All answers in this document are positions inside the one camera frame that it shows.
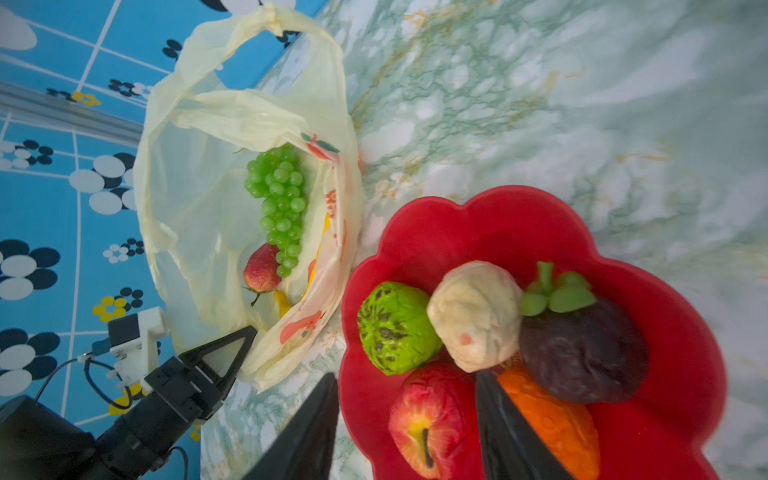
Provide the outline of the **translucent yellowish plastic bag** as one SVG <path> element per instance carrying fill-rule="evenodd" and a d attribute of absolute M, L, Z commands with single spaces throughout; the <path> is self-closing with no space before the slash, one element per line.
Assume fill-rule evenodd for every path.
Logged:
<path fill-rule="evenodd" d="M 226 87 L 217 68 L 261 32 L 297 31 L 308 62 L 287 89 Z M 306 174 L 301 252 L 277 315 L 245 296 L 247 258 L 266 239 L 261 203 L 245 188 L 257 154 L 293 145 Z M 348 113 L 343 51 L 313 19 L 268 4 L 199 25 L 148 100 L 133 167 L 145 254 L 174 347 L 188 350 L 252 326 L 241 380 L 265 391 L 302 361 L 332 317 L 361 227 L 359 152 Z"/>

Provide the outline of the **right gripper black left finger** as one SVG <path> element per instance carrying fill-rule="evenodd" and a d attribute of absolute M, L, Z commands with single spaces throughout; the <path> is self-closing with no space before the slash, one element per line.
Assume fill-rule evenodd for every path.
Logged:
<path fill-rule="evenodd" d="M 326 373 L 244 479 L 329 479 L 338 416 L 338 381 Z"/>

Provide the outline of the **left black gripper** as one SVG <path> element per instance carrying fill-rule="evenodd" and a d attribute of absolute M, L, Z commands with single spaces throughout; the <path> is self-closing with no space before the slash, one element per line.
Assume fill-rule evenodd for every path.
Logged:
<path fill-rule="evenodd" d="M 229 394 L 257 330 L 246 326 L 167 360 L 146 381 L 152 392 L 118 418 L 96 442 L 111 474 L 162 467 L 196 421 L 209 419 Z"/>

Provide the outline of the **fake green custard apple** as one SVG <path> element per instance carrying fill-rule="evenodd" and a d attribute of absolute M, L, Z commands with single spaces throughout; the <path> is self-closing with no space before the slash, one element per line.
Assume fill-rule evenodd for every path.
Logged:
<path fill-rule="evenodd" d="M 429 300 L 421 289 L 384 282 L 362 303 L 357 324 L 363 350 L 385 375 L 408 373 L 442 349 L 427 313 Z"/>

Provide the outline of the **fake green grapes bunch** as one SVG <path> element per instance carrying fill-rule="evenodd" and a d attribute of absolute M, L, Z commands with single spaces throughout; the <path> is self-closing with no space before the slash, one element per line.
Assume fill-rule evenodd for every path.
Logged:
<path fill-rule="evenodd" d="M 261 152 L 247 164 L 246 191 L 261 199 L 260 227 L 267 243 L 278 249 L 277 275 L 287 278 L 302 252 L 304 217 L 308 207 L 299 151 L 290 143 Z"/>

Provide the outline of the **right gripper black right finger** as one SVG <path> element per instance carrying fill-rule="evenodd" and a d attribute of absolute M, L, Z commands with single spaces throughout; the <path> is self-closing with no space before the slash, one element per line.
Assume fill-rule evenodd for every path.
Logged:
<path fill-rule="evenodd" d="M 573 479 L 490 371 L 476 375 L 476 407 L 486 479 Z"/>

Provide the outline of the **fake orange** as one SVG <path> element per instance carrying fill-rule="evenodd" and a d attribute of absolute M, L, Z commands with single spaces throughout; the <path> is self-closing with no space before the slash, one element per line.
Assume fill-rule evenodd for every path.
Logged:
<path fill-rule="evenodd" d="M 512 367 L 497 381 L 550 452 L 575 479 L 598 479 L 598 432 L 588 410 L 550 395 L 523 367 Z"/>

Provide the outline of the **fake dark purple fruit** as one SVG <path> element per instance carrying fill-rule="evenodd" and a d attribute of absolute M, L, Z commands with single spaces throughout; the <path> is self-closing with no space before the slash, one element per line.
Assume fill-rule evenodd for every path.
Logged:
<path fill-rule="evenodd" d="M 646 379 L 649 350 L 635 323 L 576 271 L 539 261 L 520 308 L 519 351 L 550 395 L 576 404 L 623 403 Z"/>

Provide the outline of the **fake red apple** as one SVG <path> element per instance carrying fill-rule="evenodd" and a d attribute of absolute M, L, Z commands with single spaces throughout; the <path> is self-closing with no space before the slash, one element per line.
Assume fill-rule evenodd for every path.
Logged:
<path fill-rule="evenodd" d="M 479 458 L 474 378 L 450 362 L 414 370 L 390 409 L 390 435 L 426 479 L 467 479 Z"/>

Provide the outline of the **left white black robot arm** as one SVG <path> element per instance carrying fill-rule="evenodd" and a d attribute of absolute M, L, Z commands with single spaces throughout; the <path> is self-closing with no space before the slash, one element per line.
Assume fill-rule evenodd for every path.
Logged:
<path fill-rule="evenodd" d="M 4 479 L 137 479 L 162 468 L 177 441 L 209 420 L 229 394 L 257 331 L 246 326 L 168 359 L 151 393 L 100 437 L 29 396 L 1 407 Z"/>

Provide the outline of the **fake red strawberry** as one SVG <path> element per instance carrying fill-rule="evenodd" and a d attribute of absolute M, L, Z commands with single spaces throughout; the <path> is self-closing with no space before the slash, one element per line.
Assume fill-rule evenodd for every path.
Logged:
<path fill-rule="evenodd" d="M 281 283 L 282 278 L 277 272 L 280 266 L 278 253 L 277 246 L 265 243 L 248 259 L 243 271 L 243 280 L 245 288 L 255 294 L 251 306 L 255 305 L 263 293 L 274 291 Z"/>

